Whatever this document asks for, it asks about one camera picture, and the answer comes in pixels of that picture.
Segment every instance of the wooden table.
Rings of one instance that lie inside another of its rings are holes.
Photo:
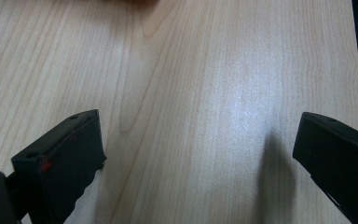
[[[92,108],[67,223],[347,223],[291,153],[303,111],[358,130],[351,0],[0,0],[0,170]]]

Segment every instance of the black device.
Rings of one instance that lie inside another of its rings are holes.
[[[352,223],[358,223],[358,131],[322,115],[303,113],[293,158]]]
[[[65,119],[0,172],[0,223],[63,223],[105,160],[98,110]]]

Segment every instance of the wood grain surface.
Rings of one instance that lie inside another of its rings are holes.
[[[351,0],[0,0],[0,170],[92,108],[67,223],[348,223],[291,153],[303,111],[358,130]]]

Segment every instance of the light wooden surface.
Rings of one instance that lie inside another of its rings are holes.
[[[358,129],[351,0],[0,0],[0,170],[98,108],[67,223],[348,223],[291,158],[303,111]]]

